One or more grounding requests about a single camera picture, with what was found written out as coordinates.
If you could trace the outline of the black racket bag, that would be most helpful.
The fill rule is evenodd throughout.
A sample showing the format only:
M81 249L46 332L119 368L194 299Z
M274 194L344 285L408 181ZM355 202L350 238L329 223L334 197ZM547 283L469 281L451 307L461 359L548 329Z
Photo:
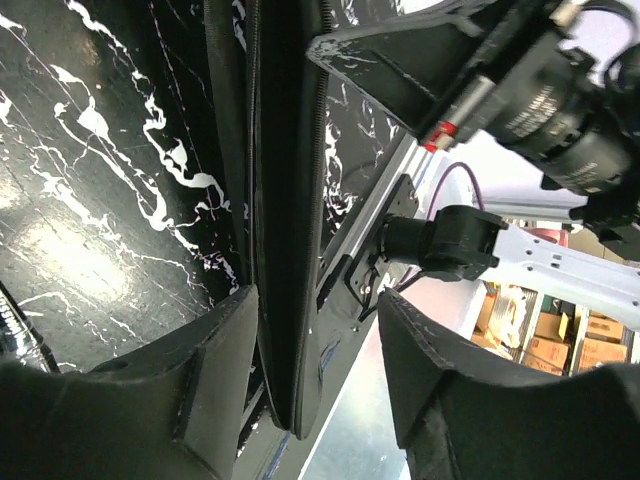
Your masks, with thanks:
M245 14L243 38L235 9ZM330 31L330 6L207 1L203 19L241 277L259 293L257 345L272 418L304 439L322 396L316 323L328 84L306 52Z

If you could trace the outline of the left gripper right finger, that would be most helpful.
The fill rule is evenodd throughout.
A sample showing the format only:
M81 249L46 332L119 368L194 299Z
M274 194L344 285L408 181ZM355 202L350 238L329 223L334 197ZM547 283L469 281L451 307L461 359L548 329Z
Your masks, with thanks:
M506 360L393 290L378 322L394 430L414 479L635 479L639 369L571 377Z

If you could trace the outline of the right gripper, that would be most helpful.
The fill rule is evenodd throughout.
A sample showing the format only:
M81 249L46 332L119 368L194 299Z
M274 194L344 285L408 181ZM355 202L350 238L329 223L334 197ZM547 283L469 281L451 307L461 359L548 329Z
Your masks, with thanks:
M561 38L552 19L560 5L512 1L481 44L468 21L386 22L321 35L307 57L420 135L427 151L446 151L491 123L546 64Z

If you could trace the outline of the black shuttlecock tube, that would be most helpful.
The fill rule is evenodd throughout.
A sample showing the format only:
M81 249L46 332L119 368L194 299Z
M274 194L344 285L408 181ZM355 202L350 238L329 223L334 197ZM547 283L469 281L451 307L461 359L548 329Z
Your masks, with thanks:
M25 313L1 285L1 359L59 373L54 354Z

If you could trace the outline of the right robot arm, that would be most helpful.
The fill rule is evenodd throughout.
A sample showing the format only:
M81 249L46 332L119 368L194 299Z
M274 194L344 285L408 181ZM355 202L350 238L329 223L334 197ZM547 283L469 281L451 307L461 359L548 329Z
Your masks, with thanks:
M354 87L426 150L484 132L534 166L546 191L582 200L565 211L615 254L589 255L529 226L540 213L487 201L423 222L390 217L381 255L444 280L513 283L639 327L639 40L590 80L594 58L563 47L589 11L639 22L621 1L444 1L376 26L324 33L307 57Z

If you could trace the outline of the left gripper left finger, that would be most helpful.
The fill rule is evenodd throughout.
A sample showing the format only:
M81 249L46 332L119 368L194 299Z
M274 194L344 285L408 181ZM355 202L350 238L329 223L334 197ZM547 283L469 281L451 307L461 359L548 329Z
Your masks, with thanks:
M5 479L228 479L258 320L255 287L86 372L1 359Z

